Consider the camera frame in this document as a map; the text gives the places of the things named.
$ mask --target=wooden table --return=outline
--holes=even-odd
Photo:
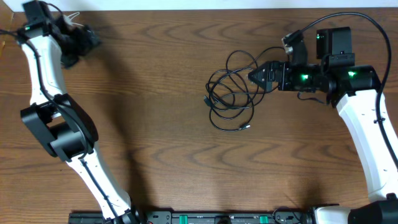
[[[315,19],[340,9],[82,12],[103,45],[71,70],[67,89],[93,118],[106,162],[135,204],[145,209],[265,211],[317,203],[359,207],[366,182],[351,136],[331,106],[273,92],[256,107],[252,127],[212,127],[203,102],[209,76],[236,49],[256,55]],[[355,9],[387,31],[398,57],[397,9]],[[25,22],[16,13],[13,28]],[[315,31],[351,26],[356,64],[386,65],[381,34],[365,19],[330,19],[305,33],[309,61]],[[284,60],[283,51],[266,60]],[[237,56],[240,67],[249,60]],[[22,124],[29,106],[29,69],[8,42],[0,59],[0,220],[66,223],[71,211],[98,211],[78,175],[50,157]],[[398,127],[398,66],[386,86]],[[239,125],[244,118],[231,126]]]

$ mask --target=cable connector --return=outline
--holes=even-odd
[[[375,119],[375,120],[373,121],[373,123],[374,123],[374,124],[383,123],[385,120],[386,120],[385,118]]]
[[[239,127],[239,130],[240,130],[240,131],[241,131],[241,130],[245,130],[245,129],[250,128],[250,127],[251,127],[250,124],[244,123],[244,124],[242,124],[242,125]]]
[[[207,96],[205,96],[205,97],[203,98],[203,100],[205,101],[205,103],[206,103],[207,106],[211,106],[211,102],[210,102],[210,100],[209,100],[209,98],[208,98]]]
[[[292,34],[287,34],[283,39],[282,42],[284,47],[292,46],[294,42],[300,42],[303,39],[303,34],[301,30],[296,30]]]

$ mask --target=tangled cable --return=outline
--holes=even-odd
[[[271,91],[259,92],[259,86],[257,86],[256,91],[251,92],[251,91],[249,91],[249,88],[246,85],[244,78],[242,77],[242,75],[239,74],[239,72],[242,72],[242,71],[246,71],[246,70],[251,71],[251,70],[255,70],[256,68],[258,68],[257,60],[259,59],[259,57],[261,57],[261,55],[263,55],[265,52],[267,52],[270,49],[284,50],[283,47],[269,47],[269,48],[263,50],[256,58],[254,58],[251,54],[249,54],[248,52],[246,52],[244,50],[235,50],[234,52],[230,53],[230,55],[226,59],[225,69],[218,70],[210,76],[208,82],[205,85],[206,91],[208,92],[208,96],[205,96],[205,103],[210,107],[209,120],[210,120],[211,124],[216,129],[219,129],[220,131],[233,132],[233,131],[240,131],[240,130],[249,128],[250,127],[249,123],[253,119],[253,116],[254,116],[254,107],[256,105],[258,105],[264,99],[264,95],[266,93],[270,93],[278,88],[276,86]],[[243,68],[238,68],[236,70],[230,70],[228,68],[228,62],[229,62],[230,58],[232,57],[232,55],[234,55],[235,53],[238,53],[238,52],[243,53],[243,54],[247,55],[248,57],[250,57],[252,62]],[[222,74],[217,79],[217,81],[212,81],[213,77],[219,73],[222,73]],[[242,81],[244,87],[241,87],[238,83],[236,83],[236,81],[232,77],[233,75],[237,76]],[[240,91],[234,91],[228,85],[224,84],[223,80],[225,80],[226,78],[229,78],[233,82],[234,86],[236,86]],[[225,89],[227,89],[229,91],[229,93],[220,96],[219,94],[217,94],[215,92],[215,88],[217,86],[224,87]],[[247,96],[246,102],[243,105],[236,105],[236,97],[235,97],[236,95],[246,95]],[[232,103],[228,103],[224,100],[226,97],[229,97],[229,96],[232,96]],[[254,99],[257,96],[260,96],[260,100],[255,103]],[[232,120],[232,119],[237,118],[239,115],[241,115],[243,113],[243,111],[246,109],[251,109],[251,115],[245,123],[243,123],[242,125],[240,125],[239,128],[236,128],[236,129],[220,128],[213,122],[213,120],[211,118],[211,114],[214,112],[214,114],[216,114],[221,119]],[[229,110],[238,110],[238,112],[234,116],[221,115],[222,112],[229,111]]]

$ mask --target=black cable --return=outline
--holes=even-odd
[[[338,13],[334,13],[334,14],[330,14],[328,16],[322,17],[314,22],[312,22],[310,25],[304,27],[304,29],[302,29],[300,32],[303,33],[304,31],[306,31],[307,29],[309,29],[310,27],[314,26],[315,24],[325,20],[325,19],[329,19],[335,16],[361,16],[365,19],[367,19],[368,21],[370,21],[382,34],[382,36],[384,37],[384,40],[386,42],[386,47],[387,47],[387,65],[386,65],[386,71],[384,72],[384,77],[382,79],[380,88],[377,91],[377,95],[376,95],[376,120],[375,123],[379,123],[379,128],[380,128],[380,132],[381,135],[383,136],[384,142],[386,143],[386,146],[388,148],[388,151],[390,152],[390,155],[392,157],[392,160],[394,161],[394,164],[396,165],[396,168],[398,169],[398,158],[394,153],[394,150],[391,146],[391,143],[388,139],[386,130],[384,129],[384,125],[383,125],[383,121],[384,118],[381,116],[381,110],[380,110],[380,101],[381,101],[381,95],[383,93],[383,89],[386,85],[387,79],[388,79],[388,74],[390,72],[390,67],[391,67],[391,45],[390,45],[390,40],[386,34],[386,31],[384,31],[384,29],[371,17],[369,17],[368,15],[359,13],[359,12],[338,12]]]
[[[93,176],[93,174],[91,173],[90,169],[87,166],[87,162],[84,161],[84,159],[80,160],[82,166],[86,169],[87,174],[90,176],[91,181],[93,181],[95,187],[97,187],[98,191],[101,193],[102,197],[104,198],[104,200],[106,201],[106,203],[109,206],[109,209],[111,209],[112,214],[114,215],[114,218],[116,220],[116,223],[122,223],[119,219],[118,214],[116,213],[116,211],[114,210],[112,203],[109,201],[108,196],[105,194],[105,192],[102,190],[101,186],[98,184],[98,182],[96,181],[95,177]]]
[[[6,30],[2,30],[0,29],[0,35],[11,35],[15,38],[17,38],[18,36],[15,34],[15,32],[11,32],[11,31],[6,31]]]
[[[60,12],[61,16],[63,16],[63,12],[61,11],[60,8],[58,8],[57,6],[55,6],[51,3],[47,3],[47,2],[44,2],[44,3],[46,3],[46,5],[48,5],[48,6],[52,6],[54,9],[58,10],[58,12]]]
[[[316,98],[316,97],[308,97],[308,98],[301,98],[301,94],[302,94],[303,92],[298,92],[297,93],[297,98],[299,99],[299,100],[313,100],[313,101],[316,101],[316,102],[318,102],[318,103],[321,103],[321,104],[326,104],[325,102],[323,102],[322,100],[319,100],[318,98]]]
[[[257,86],[257,89],[255,92],[250,92],[248,86],[246,85],[246,82],[244,81],[244,78],[239,74],[242,71],[246,71],[246,70],[254,70],[254,68],[252,68],[252,65],[255,65],[256,68],[258,68],[258,64],[257,64],[257,60],[259,57],[261,57],[261,55],[263,55],[265,52],[267,52],[270,49],[282,49],[284,50],[283,47],[269,47],[265,50],[263,50],[256,58],[254,58],[250,53],[244,51],[244,50],[235,50],[234,52],[230,53],[230,55],[228,56],[227,60],[226,60],[226,65],[225,65],[225,69],[221,69],[216,71],[215,73],[213,73],[208,82],[206,83],[205,87],[206,87],[206,91],[208,92],[208,96],[205,97],[205,102],[206,104],[210,107],[210,112],[209,112],[209,120],[210,123],[216,128],[219,129],[220,131],[227,131],[227,132],[233,132],[233,131],[240,131],[240,130],[244,130],[247,129],[248,127],[250,127],[249,123],[250,121],[253,119],[254,116],[254,107],[256,105],[258,105],[263,99],[264,99],[264,95],[266,93],[270,93],[272,91],[274,91],[277,87],[273,88],[271,91],[263,91],[263,92],[259,92],[259,86]],[[230,58],[236,54],[236,53],[242,53],[247,55],[248,57],[250,57],[250,59],[252,60],[251,63],[249,65],[246,65],[243,68],[238,68],[235,70],[230,70],[228,68],[228,63]],[[219,79],[217,79],[217,81],[212,81],[213,77],[216,74],[221,73],[221,76],[219,77]],[[239,85],[236,80],[232,77],[232,76],[236,76],[238,77],[242,83],[243,86]],[[225,85],[224,83],[222,83],[223,80],[225,80],[226,78],[229,78],[235,87],[237,87],[240,91],[234,91],[232,88],[230,88],[229,86]],[[229,93],[225,94],[223,96],[219,96],[216,92],[215,92],[215,88],[217,86],[222,86],[224,88],[226,88]],[[246,102],[243,105],[236,105],[236,95],[246,95]],[[254,102],[255,98],[257,95],[260,95],[260,99],[258,100],[258,102]],[[232,96],[232,103],[227,103],[224,98]],[[242,114],[242,112],[246,109],[251,109],[251,115],[249,117],[249,119],[243,123],[239,128],[236,129],[225,129],[225,128],[220,128],[219,126],[217,126],[212,118],[211,118],[211,114],[214,113],[216,114],[219,118],[221,119],[227,119],[227,120],[232,120],[237,118],[239,115]],[[225,112],[225,111],[229,111],[229,110],[238,110],[238,112],[234,115],[234,116],[223,116],[221,115],[220,112]]]
[[[293,216],[298,220],[297,223],[293,223],[293,224],[301,224],[301,217],[298,218],[296,216],[296,214],[293,212],[293,210],[291,208],[287,207],[287,206],[281,206],[281,207],[275,209],[274,212],[272,212],[271,218],[275,221],[276,224],[281,224],[281,223],[276,220],[275,213],[276,213],[276,211],[281,210],[282,208],[287,208],[288,210],[290,210],[290,212],[293,213]]]

